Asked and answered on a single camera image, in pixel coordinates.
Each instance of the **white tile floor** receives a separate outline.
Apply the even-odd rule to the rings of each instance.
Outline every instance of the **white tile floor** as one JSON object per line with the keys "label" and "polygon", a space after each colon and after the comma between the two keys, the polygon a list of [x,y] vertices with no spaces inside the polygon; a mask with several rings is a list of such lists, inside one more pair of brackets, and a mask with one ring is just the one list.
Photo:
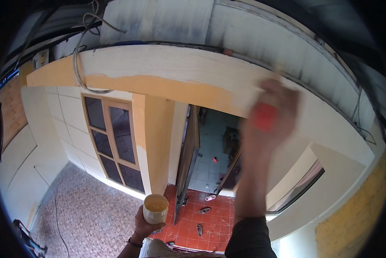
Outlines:
{"label": "white tile floor", "polygon": [[209,110],[205,125],[199,126],[200,150],[188,188],[213,193],[221,174],[227,173],[228,155],[223,153],[223,134],[226,126],[237,128],[239,118]]}

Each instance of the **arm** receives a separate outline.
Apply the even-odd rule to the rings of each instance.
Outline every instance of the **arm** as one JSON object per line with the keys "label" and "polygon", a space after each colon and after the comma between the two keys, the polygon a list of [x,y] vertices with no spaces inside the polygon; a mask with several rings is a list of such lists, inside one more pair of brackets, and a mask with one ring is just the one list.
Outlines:
{"label": "arm", "polygon": [[164,227],[165,223],[160,224],[148,224],[143,218],[143,205],[139,207],[139,211],[135,216],[136,229],[134,234],[130,238],[130,243],[124,247],[123,251],[118,255],[118,258],[139,258],[141,247],[136,245],[142,245],[143,240],[148,237],[153,231]]}
{"label": "arm", "polygon": [[242,177],[235,199],[235,224],[266,214],[266,188],[272,153],[293,132],[299,92],[277,80],[261,83],[265,91],[242,126]]}

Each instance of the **sandal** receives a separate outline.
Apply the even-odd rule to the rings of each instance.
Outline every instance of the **sandal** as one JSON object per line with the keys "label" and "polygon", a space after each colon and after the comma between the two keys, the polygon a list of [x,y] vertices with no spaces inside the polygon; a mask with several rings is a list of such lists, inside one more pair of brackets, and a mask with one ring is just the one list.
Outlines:
{"label": "sandal", "polygon": [[200,224],[197,224],[197,233],[199,234],[199,236],[201,237],[201,235],[203,235],[203,228],[201,227]]}
{"label": "sandal", "polygon": [[200,214],[205,214],[206,212],[210,211],[210,208],[203,208],[199,211]]}
{"label": "sandal", "polygon": [[211,201],[211,200],[214,200],[214,199],[216,199],[216,195],[209,195],[209,196],[206,196],[205,198],[204,198],[204,200],[205,201]]}

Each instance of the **electrical box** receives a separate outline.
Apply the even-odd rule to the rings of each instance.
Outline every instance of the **electrical box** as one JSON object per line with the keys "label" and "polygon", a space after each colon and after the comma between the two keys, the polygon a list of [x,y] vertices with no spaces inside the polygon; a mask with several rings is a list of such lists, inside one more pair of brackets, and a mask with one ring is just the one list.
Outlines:
{"label": "electrical box", "polygon": [[40,67],[43,67],[44,65],[48,64],[48,62],[49,62],[49,50],[48,49],[38,52],[32,58],[32,64],[34,66],[34,70],[37,70]]}

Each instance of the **red brush handle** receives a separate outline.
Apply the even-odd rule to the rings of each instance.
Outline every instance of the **red brush handle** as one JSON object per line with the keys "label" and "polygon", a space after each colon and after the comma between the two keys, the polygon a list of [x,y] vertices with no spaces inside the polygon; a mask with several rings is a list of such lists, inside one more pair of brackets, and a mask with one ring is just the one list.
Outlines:
{"label": "red brush handle", "polygon": [[253,117],[252,125],[264,132],[271,132],[278,115],[278,109],[267,103],[259,103]]}

